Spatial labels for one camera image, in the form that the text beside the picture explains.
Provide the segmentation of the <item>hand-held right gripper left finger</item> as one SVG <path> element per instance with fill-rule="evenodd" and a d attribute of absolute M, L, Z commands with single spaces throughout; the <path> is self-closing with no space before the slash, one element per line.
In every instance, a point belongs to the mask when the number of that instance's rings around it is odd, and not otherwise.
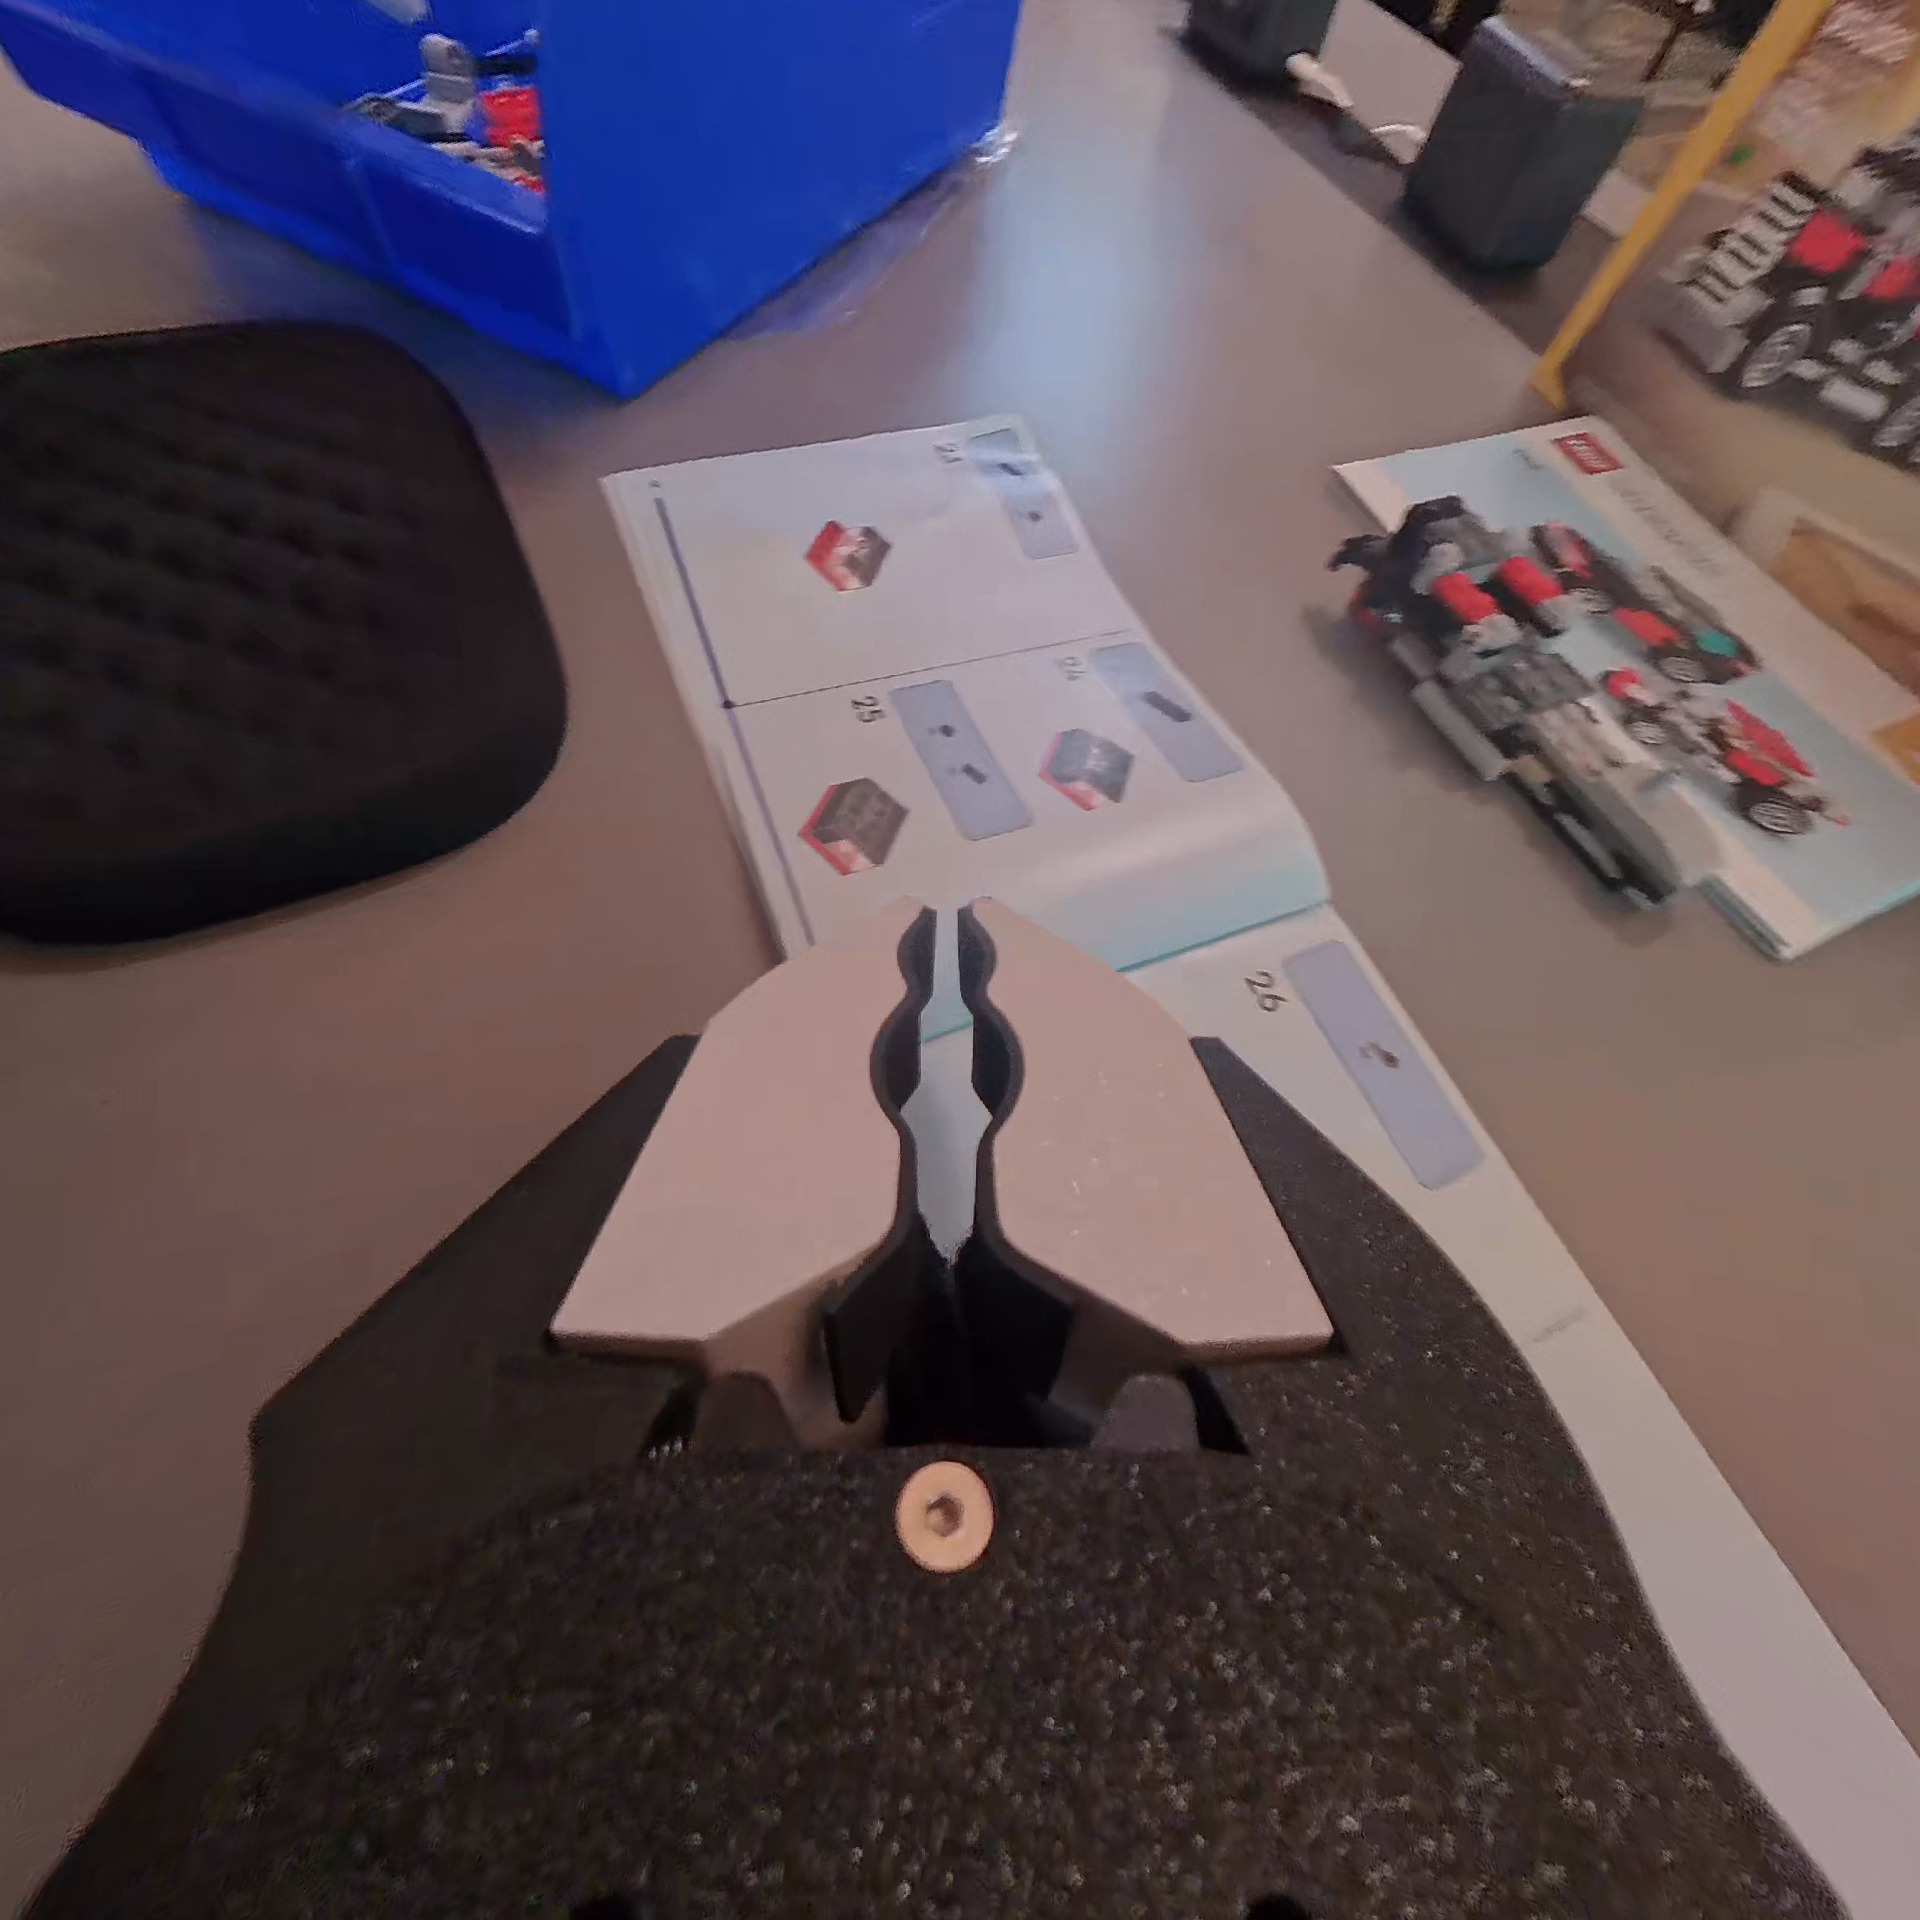
<path fill-rule="evenodd" d="M 803 1445 L 872 1445 L 929 1259 L 904 1101 L 936 911 L 902 899 L 711 1016 L 549 1334 L 744 1381 Z"/>

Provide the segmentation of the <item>closed instruction booklet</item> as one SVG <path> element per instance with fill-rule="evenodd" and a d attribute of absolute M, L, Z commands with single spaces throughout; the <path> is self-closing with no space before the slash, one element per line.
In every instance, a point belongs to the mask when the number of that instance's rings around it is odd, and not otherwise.
<path fill-rule="evenodd" d="M 1795 960 L 1918 893 L 1916 704 L 1598 417 L 1335 469 L 1375 529 L 1461 495 L 1574 598 L 1563 654 L 1719 836 L 1701 889 Z"/>

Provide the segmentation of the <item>pile of loose toy bricks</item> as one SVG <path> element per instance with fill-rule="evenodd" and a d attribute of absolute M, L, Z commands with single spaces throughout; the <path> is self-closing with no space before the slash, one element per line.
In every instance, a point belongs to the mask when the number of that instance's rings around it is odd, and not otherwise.
<path fill-rule="evenodd" d="M 543 197 L 547 151 L 534 21 L 493 46 L 430 29 L 427 3 L 371 3 L 371 12 L 416 39 L 417 76 L 352 95 L 341 112 L 477 168 L 519 191 Z"/>

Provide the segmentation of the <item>blue plastic bin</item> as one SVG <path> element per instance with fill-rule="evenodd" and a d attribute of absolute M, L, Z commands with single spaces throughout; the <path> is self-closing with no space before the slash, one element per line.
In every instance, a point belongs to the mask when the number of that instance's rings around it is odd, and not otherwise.
<path fill-rule="evenodd" d="M 367 5 L 4 5 L 43 101 L 181 197 L 630 398 L 1000 125 L 1020 3 L 449 3 L 543 37 L 547 191 L 341 107 L 417 76 Z"/>

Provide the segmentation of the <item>black foam pad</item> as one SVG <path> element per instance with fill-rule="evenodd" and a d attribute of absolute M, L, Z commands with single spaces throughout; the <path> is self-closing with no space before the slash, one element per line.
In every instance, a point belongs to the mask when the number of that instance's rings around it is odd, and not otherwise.
<path fill-rule="evenodd" d="M 1 353 L 1 925 L 156 943 L 407 872 L 555 769 L 568 691 L 493 469 L 318 320 Z"/>

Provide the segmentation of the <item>dark grey box device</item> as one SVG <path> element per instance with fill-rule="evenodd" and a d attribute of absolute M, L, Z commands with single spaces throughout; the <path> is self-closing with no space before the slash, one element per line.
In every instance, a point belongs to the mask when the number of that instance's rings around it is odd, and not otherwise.
<path fill-rule="evenodd" d="M 1236 79 L 1287 81 L 1316 61 L 1336 3 L 1189 3 L 1183 37 Z"/>
<path fill-rule="evenodd" d="M 1407 217 L 1476 271 L 1535 271 L 1637 132 L 1645 103 L 1557 31 L 1488 15 L 1405 168 Z"/>

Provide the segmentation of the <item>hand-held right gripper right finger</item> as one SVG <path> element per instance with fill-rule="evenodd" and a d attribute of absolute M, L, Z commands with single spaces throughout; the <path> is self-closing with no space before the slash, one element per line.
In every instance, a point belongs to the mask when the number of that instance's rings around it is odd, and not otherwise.
<path fill-rule="evenodd" d="M 958 911 L 974 1221 L 956 1284 L 996 1421 L 1096 1432 L 1134 1381 L 1321 1358 L 1335 1321 L 1183 1024 L 995 899 Z"/>

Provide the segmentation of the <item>toy brick truck model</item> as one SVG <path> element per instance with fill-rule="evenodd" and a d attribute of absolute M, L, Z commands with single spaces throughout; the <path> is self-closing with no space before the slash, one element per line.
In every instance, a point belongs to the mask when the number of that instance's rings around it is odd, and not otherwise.
<path fill-rule="evenodd" d="M 1341 542 L 1328 569 L 1358 574 L 1348 621 L 1380 638 L 1428 725 L 1609 896 L 1659 907 L 1719 872 L 1721 841 L 1678 769 L 1563 654 L 1577 603 L 1520 533 L 1436 495 Z"/>

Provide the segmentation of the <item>toy brick set box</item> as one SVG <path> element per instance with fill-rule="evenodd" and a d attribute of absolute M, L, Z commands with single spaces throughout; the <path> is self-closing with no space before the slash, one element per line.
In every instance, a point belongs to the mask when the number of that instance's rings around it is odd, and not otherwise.
<path fill-rule="evenodd" d="M 1908 704 L 1916 5 L 1775 5 L 1542 351 Z"/>

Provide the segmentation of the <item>instruction booklet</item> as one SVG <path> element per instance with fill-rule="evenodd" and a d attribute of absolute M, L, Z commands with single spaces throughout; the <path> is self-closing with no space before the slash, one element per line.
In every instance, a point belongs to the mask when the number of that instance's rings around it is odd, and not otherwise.
<path fill-rule="evenodd" d="M 988 1125 L 952 909 L 991 896 L 1223 1039 L 1541 1372 L 1716 1726 L 1855 1915 L 1916 1895 L 1916 1752 L 1333 904 L 1297 804 L 1151 643 L 1024 422 L 606 479 L 787 955 L 944 911 L 904 1105 L 949 1252 Z"/>
<path fill-rule="evenodd" d="M 1719 836 L 1701 889 L 1795 960 L 1918 893 L 1916 704 L 1598 417 L 1335 469 L 1375 529 L 1461 495 L 1574 598 L 1563 654 Z"/>

